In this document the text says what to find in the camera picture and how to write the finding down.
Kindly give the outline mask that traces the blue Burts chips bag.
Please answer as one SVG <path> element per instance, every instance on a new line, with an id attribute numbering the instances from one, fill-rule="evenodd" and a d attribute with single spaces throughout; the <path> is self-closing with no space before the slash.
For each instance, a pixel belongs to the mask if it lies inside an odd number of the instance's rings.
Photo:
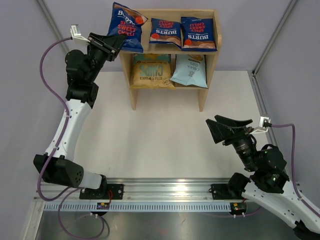
<path id="1" fill-rule="evenodd" d="M 186 52 L 216 52 L 214 22 L 212 18 L 182 16 L 182 50 Z"/>
<path id="2" fill-rule="evenodd" d="M 142 53 L 142 26 L 147 20 L 140 12 L 114 2 L 107 36 L 126 35 L 122 50 Z"/>
<path id="3" fill-rule="evenodd" d="M 149 43 L 173 44 L 179 49 L 182 49 L 181 23 L 152 18 Z"/>

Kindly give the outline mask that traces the large yellow kettle chips bag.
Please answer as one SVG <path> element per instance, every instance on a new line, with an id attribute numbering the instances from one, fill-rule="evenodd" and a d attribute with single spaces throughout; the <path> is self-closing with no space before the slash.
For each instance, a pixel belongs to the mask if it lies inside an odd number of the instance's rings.
<path id="1" fill-rule="evenodd" d="M 175 86 L 171 81 L 170 54 L 133 55 L 132 89 L 170 89 Z"/>

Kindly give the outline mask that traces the light blue cassava chips bag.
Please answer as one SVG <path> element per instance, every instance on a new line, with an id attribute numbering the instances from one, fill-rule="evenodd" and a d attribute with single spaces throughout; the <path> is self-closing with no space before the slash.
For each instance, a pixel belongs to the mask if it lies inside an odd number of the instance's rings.
<path id="1" fill-rule="evenodd" d="M 207 88 L 206 61 L 202 54 L 178 54 L 175 70 L 170 79 L 184 86 Z"/>

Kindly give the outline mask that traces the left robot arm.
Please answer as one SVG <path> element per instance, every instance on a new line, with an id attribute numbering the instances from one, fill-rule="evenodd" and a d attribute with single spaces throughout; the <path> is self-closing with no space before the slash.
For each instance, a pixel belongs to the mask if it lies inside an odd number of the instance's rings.
<path id="1" fill-rule="evenodd" d="M 74 49 L 65 55 L 67 92 L 60 97 L 43 80 L 45 87 L 62 103 L 64 113 L 57 131 L 43 154 L 35 155 L 33 164 L 39 173 L 37 192 L 41 199 L 50 201 L 41 191 L 41 182 L 84 190 L 93 198 L 103 199 L 108 194 L 106 176 L 86 171 L 74 162 L 75 148 L 82 126 L 97 99 L 99 87 L 95 80 L 105 62 L 114 61 L 127 35 L 98 35 L 88 38 L 71 36 L 70 40 L 83 41 L 87 53 Z"/>

